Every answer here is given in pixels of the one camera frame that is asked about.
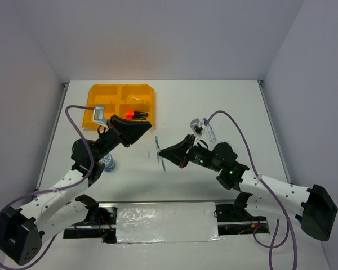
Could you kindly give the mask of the black pink-tip highlighter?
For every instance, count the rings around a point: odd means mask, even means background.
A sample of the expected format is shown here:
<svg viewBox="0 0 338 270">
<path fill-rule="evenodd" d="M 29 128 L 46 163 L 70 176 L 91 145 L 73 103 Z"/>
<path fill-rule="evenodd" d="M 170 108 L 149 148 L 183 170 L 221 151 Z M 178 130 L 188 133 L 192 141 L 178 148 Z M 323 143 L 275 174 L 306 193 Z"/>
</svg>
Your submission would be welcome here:
<svg viewBox="0 0 338 270">
<path fill-rule="evenodd" d="M 125 117 L 126 120 L 147 120 L 144 116 L 134 116 L 134 115 L 128 115 Z"/>
</svg>

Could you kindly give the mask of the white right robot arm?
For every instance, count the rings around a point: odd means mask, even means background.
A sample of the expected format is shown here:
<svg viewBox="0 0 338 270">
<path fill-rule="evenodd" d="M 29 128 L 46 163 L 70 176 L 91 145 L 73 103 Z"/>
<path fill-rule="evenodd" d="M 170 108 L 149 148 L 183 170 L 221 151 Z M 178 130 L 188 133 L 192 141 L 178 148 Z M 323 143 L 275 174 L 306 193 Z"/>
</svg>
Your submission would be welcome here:
<svg viewBox="0 0 338 270">
<path fill-rule="evenodd" d="M 338 208 L 324 187 L 297 186 L 256 174 L 236 161 L 238 156 L 230 144 L 220 142 L 209 150 L 194 141 L 195 136 L 189 134 L 158 155 L 179 168 L 193 163 L 218 172 L 216 179 L 225 189 L 239 192 L 233 209 L 240 220 L 250 216 L 289 219 L 310 237 L 329 240 Z"/>
</svg>

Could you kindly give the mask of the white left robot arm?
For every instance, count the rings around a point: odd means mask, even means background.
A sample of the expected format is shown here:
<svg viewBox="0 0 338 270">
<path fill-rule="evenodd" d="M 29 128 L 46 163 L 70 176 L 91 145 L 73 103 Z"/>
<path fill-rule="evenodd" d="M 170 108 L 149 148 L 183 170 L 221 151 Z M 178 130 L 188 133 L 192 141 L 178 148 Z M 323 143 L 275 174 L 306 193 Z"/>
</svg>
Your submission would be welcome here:
<svg viewBox="0 0 338 270">
<path fill-rule="evenodd" d="M 28 269 L 41 259 L 45 242 L 77 222 L 93 224 L 99 204 L 84 194 L 101 176 L 101 159 L 118 145 L 133 145 L 150 128 L 149 121 L 124 120 L 113 115 L 96 140 L 81 137 L 72 146 L 73 166 L 51 188 L 28 194 L 32 200 L 17 209 L 11 204 L 0 212 L 0 251 L 19 269 Z"/>
</svg>

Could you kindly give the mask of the yellow clear pen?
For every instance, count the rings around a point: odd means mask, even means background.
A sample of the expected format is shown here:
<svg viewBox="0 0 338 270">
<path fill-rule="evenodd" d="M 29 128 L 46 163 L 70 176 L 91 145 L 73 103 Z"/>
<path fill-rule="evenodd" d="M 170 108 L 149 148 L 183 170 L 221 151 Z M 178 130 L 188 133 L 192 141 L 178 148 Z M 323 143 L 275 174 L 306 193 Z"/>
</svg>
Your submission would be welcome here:
<svg viewBox="0 0 338 270">
<path fill-rule="evenodd" d="M 134 97 L 134 96 L 127 95 L 127 97 L 130 98 L 130 99 L 136 100 L 136 101 L 140 101 L 141 100 L 140 98 Z"/>
</svg>

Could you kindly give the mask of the black orange-tip highlighter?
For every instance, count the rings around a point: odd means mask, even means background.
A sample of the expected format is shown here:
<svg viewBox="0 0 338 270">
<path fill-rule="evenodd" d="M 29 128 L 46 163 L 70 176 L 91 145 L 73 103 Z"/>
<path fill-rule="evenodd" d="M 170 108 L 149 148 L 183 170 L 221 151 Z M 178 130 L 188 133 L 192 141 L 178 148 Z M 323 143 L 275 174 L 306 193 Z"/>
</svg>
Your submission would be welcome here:
<svg viewBox="0 0 338 270">
<path fill-rule="evenodd" d="M 137 117 L 148 117 L 148 113 L 147 112 L 142 112 L 142 111 L 129 111 L 128 113 L 127 113 L 127 117 L 129 117 L 129 116 L 131 116 L 131 117 L 133 117 L 133 116 L 137 116 Z"/>
</svg>

